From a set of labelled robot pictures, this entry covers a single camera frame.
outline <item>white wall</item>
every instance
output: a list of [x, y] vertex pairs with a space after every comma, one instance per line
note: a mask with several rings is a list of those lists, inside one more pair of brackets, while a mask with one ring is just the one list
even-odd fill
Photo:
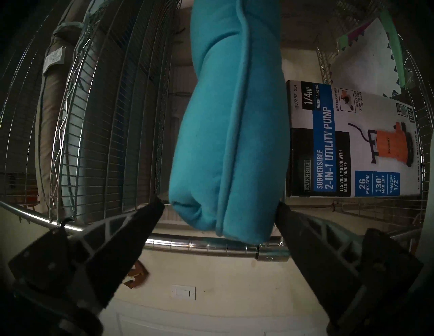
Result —
[[[9, 284], [7, 262], [47, 229], [0, 209], [1, 261]], [[122, 285], [115, 298], [147, 307], [208, 316], [324, 315], [292, 260], [260, 262], [245, 258], [206, 257], [143, 251], [147, 283], [135, 289]], [[196, 286], [196, 301], [173, 299], [170, 285]]]

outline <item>orange hook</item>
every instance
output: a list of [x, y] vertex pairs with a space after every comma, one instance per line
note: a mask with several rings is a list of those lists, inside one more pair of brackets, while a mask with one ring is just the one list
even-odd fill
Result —
[[143, 266], [143, 264], [140, 261], [136, 261], [133, 265], [134, 268], [132, 268], [128, 272], [129, 277], [133, 277], [134, 280], [128, 280], [127, 282], [124, 282], [124, 285], [130, 287], [130, 288], [136, 288], [140, 286], [146, 278], [149, 275], [149, 272], [146, 270], [146, 268]]

